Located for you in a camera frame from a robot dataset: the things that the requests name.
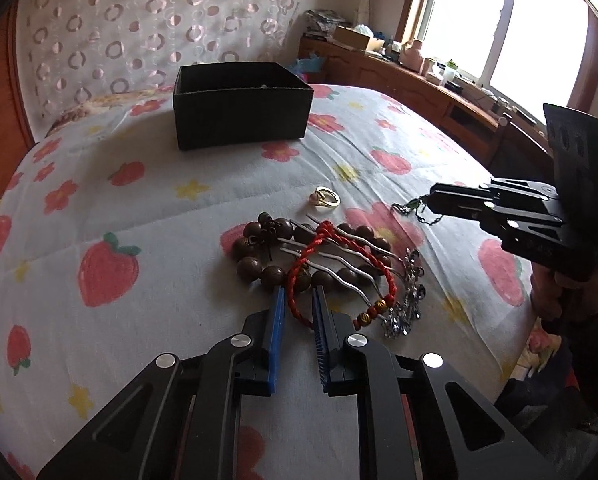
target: cardboard box on desk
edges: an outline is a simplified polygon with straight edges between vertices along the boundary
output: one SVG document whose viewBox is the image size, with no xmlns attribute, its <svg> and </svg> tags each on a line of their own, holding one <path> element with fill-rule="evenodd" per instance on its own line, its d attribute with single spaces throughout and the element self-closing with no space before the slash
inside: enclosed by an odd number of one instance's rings
<svg viewBox="0 0 598 480">
<path fill-rule="evenodd" d="M 364 36 L 363 34 L 359 34 L 351 28 L 346 27 L 337 27 L 332 39 L 359 50 L 378 52 L 379 49 L 383 47 L 383 40 Z"/>
<path fill-rule="evenodd" d="M 278 63 L 182 66 L 172 97 L 179 149 L 302 139 L 313 94 Z"/>
</svg>

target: wooden headboard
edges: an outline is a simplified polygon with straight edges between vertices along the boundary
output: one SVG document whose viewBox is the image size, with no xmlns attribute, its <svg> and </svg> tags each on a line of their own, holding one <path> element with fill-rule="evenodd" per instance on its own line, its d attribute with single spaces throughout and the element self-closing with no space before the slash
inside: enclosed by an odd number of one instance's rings
<svg viewBox="0 0 598 480">
<path fill-rule="evenodd" d="M 16 1 L 0 17 L 0 197 L 34 145 L 18 86 L 15 25 Z"/>
</svg>

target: jewelry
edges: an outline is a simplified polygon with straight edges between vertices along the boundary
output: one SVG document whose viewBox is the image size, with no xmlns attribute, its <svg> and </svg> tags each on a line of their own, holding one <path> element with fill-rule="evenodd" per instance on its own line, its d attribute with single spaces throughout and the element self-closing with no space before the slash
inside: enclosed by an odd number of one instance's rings
<svg viewBox="0 0 598 480">
<path fill-rule="evenodd" d="M 247 283 L 261 281 L 268 291 L 275 286 L 285 285 L 288 307 L 293 316 L 302 324 L 312 327 L 312 323 L 301 316 L 295 305 L 295 296 L 312 286 L 322 286 L 324 292 L 331 292 L 336 287 L 341 290 L 352 290 L 359 295 L 368 308 L 353 320 L 356 330 L 368 326 L 374 319 L 380 319 L 384 337 L 396 338 L 407 335 L 415 320 L 420 319 L 418 303 L 426 294 L 423 285 L 417 283 L 423 276 L 423 269 L 415 265 L 419 251 L 407 251 L 404 258 L 391 253 L 391 245 L 385 238 L 375 237 L 372 227 L 361 225 L 356 229 L 343 223 L 334 226 L 330 222 L 319 222 L 315 217 L 307 215 L 317 224 L 299 224 L 293 220 L 278 218 L 273 220 L 268 213 L 261 213 L 256 222 L 249 222 L 243 230 L 243 237 L 233 243 L 233 257 L 238 261 L 237 275 Z M 354 266 L 348 260 L 330 252 L 319 252 L 319 256 L 336 260 L 344 267 L 335 272 L 308 259 L 310 254 L 317 254 L 320 245 L 329 242 L 329 246 L 360 258 L 364 264 Z M 291 254 L 297 260 L 285 272 L 278 265 L 264 268 L 256 256 L 257 248 L 270 248 L 283 244 L 280 251 Z M 403 268 L 403 274 L 392 267 L 392 259 L 397 260 Z M 309 268 L 317 269 L 312 275 Z M 388 294 L 381 296 L 377 278 L 386 277 Z M 403 283 L 403 299 L 396 299 L 397 288 L 393 275 Z M 372 284 L 379 300 L 371 301 L 359 288 L 362 284 Z"/>
<path fill-rule="evenodd" d="M 337 207 L 341 204 L 339 195 L 332 189 L 327 187 L 319 186 L 311 193 L 308 197 L 308 202 L 317 207 Z"/>
<path fill-rule="evenodd" d="M 417 220 L 419 222 L 421 222 L 422 224 L 426 224 L 426 225 L 434 225 L 437 222 L 441 221 L 441 219 L 444 218 L 444 216 L 443 215 L 438 216 L 432 222 L 423 218 L 423 216 L 421 214 L 426 210 L 426 207 L 427 207 L 426 199 L 427 198 L 428 198 L 428 195 L 423 195 L 423 196 L 420 196 L 419 198 L 413 198 L 407 204 L 403 204 L 403 205 L 402 204 L 393 204 L 390 206 L 390 209 L 393 209 L 393 210 L 397 211 L 397 213 L 400 213 L 404 216 L 408 216 L 409 214 L 411 214 L 414 211 L 415 216 L 417 217 Z"/>
</svg>

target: bedspread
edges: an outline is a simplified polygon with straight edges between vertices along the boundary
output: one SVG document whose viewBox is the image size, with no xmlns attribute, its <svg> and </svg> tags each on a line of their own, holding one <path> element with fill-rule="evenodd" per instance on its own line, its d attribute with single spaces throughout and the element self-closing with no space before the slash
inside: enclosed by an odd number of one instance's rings
<svg viewBox="0 0 598 480">
<path fill-rule="evenodd" d="M 389 209 L 436 182 L 487 182 L 484 168 L 366 89 L 315 86 L 302 140 L 186 153 L 171 101 L 144 92 L 75 110 L 26 156 L 3 196 L 0 450 L 24 478 L 159 353 L 203 354 L 269 306 L 228 256 L 262 211 L 369 224 L 397 254 L 417 247 L 422 320 L 386 344 L 414 358 L 437 352 L 496 398 L 534 322 L 530 264 L 476 222 L 428 226 Z M 335 189 L 341 206 L 308 205 L 316 186 Z M 284 256 L 275 259 L 289 266 Z M 298 303 L 309 312 L 309 294 Z M 362 310 L 348 294 L 329 304 Z M 378 322 L 363 330 L 382 338 Z M 322 393 L 313 334 L 287 316 L 277 393 L 243 399 L 239 478 L 356 478 L 356 435 L 355 399 Z"/>
</svg>

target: gold ring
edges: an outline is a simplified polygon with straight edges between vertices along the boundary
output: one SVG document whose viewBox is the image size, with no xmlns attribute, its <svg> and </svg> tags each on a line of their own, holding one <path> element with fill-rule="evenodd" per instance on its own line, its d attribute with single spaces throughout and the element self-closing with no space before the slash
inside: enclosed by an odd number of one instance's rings
<svg viewBox="0 0 598 480">
<path fill-rule="evenodd" d="M 341 204 L 341 199 L 332 189 L 319 186 L 308 197 L 308 202 L 317 207 L 337 207 Z"/>
</svg>

